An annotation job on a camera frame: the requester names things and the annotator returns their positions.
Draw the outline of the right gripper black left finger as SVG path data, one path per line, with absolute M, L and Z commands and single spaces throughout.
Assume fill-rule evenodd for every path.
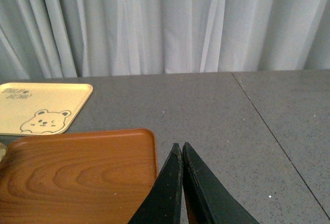
M 175 143 L 150 191 L 129 223 L 180 223 L 183 160 Z

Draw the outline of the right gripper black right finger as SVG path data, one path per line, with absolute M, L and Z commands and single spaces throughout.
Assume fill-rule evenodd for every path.
M 189 223 L 258 223 L 227 191 L 190 143 L 183 146 L 183 189 Z

